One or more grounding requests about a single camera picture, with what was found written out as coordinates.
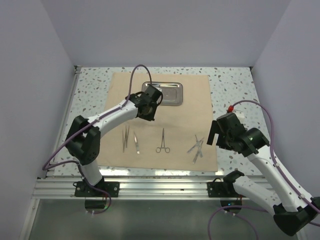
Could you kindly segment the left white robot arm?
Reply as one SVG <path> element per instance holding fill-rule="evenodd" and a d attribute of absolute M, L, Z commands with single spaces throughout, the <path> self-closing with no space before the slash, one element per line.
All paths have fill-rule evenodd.
<path fill-rule="evenodd" d="M 109 110 L 88 118 L 79 115 L 73 120 L 65 147 L 76 159 L 86 190 L 92 196 L 99 196 L 107 190 L 97 162 L 101 138 L 119 125 L 135 118 L 154 121 L 156 110 L 162 100 L 162 91 L 150 85 L 145 91 L 128 95 Z"/>

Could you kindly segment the steel instrument tray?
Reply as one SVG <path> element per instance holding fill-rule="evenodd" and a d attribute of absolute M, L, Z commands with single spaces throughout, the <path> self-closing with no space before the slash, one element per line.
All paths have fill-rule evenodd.
<path fill-rule="evenodd" d="M 183 103 L 183 85 L 179 82 L 154 81 L 152 85 L 161 90 L 163 99 L 161 106 L 180 106 Z"/>

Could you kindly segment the beige cloth wrap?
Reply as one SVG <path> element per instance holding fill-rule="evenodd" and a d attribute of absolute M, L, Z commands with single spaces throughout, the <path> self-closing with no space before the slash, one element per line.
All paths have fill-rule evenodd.
<path fill-rule="evenodd" d="M 135 118 L 109 131 L 100 141 L 97 162 L 100 166 L 167 169 L 181 171 L 218 171 L 215 146 L 202 144 L 202 157 L 196 163 L 193 159 L 198 148 L 187 151 L 196 143 L 196 137 L 207 141 L 213 121 L 213 107 L 209 78 L 206 75 L 135 73 L 132 93 L 141 91 L 143 83 L 175 82 L 183 86 L 183 103 L 180 106 L 160 105 L 155 120 Z M 122 130 L 129 126 L 127 148 L 123 152 Z M 170 153 L 156 153 L 161 146 L 164 128 L 165 146 Z M 140 154 L 137 154 L 134 132 L 137 136 Z"/>

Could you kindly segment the steel pointed tweezers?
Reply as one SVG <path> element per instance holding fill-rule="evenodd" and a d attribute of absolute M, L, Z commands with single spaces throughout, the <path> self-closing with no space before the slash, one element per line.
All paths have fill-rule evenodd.
<path fill-rule="evenodd" d="M 122 130 L 122 152 L 125 152 L 125 149 L 128 147 L 128 138 L 129 138 L 130 127 L 125 126 L 125 129 Z"/>

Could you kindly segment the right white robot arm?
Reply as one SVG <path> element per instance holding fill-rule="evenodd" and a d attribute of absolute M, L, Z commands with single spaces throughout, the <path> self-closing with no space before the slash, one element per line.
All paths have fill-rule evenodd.
<path fill-rule="evenodd" d="M 276 225 L 288 236 L 294 236 L 320 213 L 320 199 L 307 192 L 288 172 L 271 149 L 271 144 L 257 128 L 247 129 L 235 113 L 229 112 L 212 121 L 207 144 L 234 151 L 253 163 L 271 185 L 270 191 L 234 170 L 221 181 L 207 183 L 210 198 L 251 199 L 272 215 Z"/>

